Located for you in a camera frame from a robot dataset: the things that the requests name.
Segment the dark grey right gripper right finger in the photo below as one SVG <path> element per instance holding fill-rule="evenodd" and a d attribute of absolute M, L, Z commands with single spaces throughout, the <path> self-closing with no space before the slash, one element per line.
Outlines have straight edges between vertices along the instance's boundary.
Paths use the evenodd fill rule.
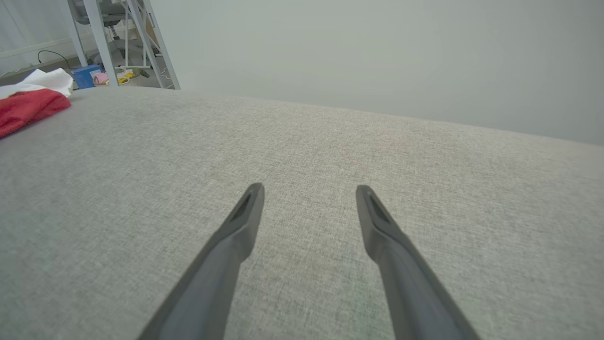
<path fill-rule="evenodd" d="M 364 247 L 380 270 L 397 340 L 477 340 L 478 334 L 376 192 L 358 185 Z"/>

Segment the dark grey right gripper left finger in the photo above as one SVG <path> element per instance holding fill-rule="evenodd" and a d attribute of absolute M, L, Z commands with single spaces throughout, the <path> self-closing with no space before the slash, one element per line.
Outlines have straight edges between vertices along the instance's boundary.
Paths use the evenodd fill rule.
<path fill-rule="evenodd" d="M 240 265 L 250 256 L 265 203 L 253 183 L 144 327 L 141 340 L 222 340 Z"/>

